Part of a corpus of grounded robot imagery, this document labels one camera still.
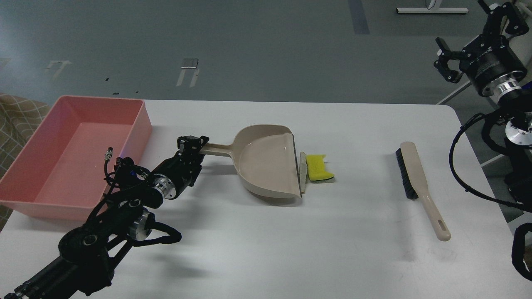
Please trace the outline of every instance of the dustpan handle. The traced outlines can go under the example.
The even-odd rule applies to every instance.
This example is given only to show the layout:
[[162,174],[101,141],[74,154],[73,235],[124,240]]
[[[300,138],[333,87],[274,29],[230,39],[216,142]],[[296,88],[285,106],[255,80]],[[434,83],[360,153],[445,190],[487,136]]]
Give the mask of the dustpan handle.
[[229,145],[207,143],[199,153],[204,155],[231,157],[232,150]]

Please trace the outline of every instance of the beige dustpan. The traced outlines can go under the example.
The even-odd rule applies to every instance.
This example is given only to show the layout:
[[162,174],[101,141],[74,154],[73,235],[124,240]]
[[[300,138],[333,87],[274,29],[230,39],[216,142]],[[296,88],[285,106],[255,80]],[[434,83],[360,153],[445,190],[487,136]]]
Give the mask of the beige dustpan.
[[231,157],[244,187],[273,198],[301,197],[294,135],[284,126],[242,129],[230,145],[207,143],[202,154]]

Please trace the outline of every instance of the white table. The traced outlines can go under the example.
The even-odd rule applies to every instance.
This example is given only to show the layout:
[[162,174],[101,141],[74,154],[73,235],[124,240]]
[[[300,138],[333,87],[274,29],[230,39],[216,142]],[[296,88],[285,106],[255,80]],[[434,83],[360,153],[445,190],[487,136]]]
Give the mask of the white table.
[[[297,152],[326,154],[333,181],[300,200],[264,201],[232,161],[207,156],[196,185],[154,210],[183,234],[174,245],[133,248],[113,285],[91,298],[530,298],[510,260],[498,205],[463,191],[448,167],[460,123],[442,105],[146,101],[153,133],[138,164],[170,157],[182,135],[230,144],[251,124],[283,124]],[[452,238],[436,238],[420,202],[406,199],[395,151],[416,143]],[[456,169],[492,194],[469,142]],[[78,222],[13,212],[0,234],[6,294],[57,257]],[[77,292],[73,298],[85,298]]]

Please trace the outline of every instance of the screw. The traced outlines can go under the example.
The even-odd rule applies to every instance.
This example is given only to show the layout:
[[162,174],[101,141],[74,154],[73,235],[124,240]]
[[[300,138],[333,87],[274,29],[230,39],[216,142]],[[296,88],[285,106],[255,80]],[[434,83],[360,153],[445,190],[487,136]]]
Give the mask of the screw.
[[130,207],[136,207],[138,205],[140,205],[140,200],[138,200],[137,198],[129,202]]
[[97,240],[98,240],[98,236],[88,235],[85,238],[83,238],[83,245],[85,246],[93,245],[94,243],[96,243]]

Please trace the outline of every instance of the gray floor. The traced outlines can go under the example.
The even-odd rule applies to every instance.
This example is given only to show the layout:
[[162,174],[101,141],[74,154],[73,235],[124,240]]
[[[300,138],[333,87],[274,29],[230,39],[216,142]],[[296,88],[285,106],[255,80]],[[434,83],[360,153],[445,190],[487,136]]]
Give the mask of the gray floor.
[[[425,1],[2,1],[0,92],[53,104],[65,94],[213,101],[435,104],[458,86],[434,69],[486,15],[399,15]],[[176,86],[184,58],[199,59]],[[462,121],[492,107],[473,88],[448,102]],[[496,154],[469,138],[480,162]],[[500,175],[487,177],[507,196]],[[504,209],[509,220],[519,212]]]

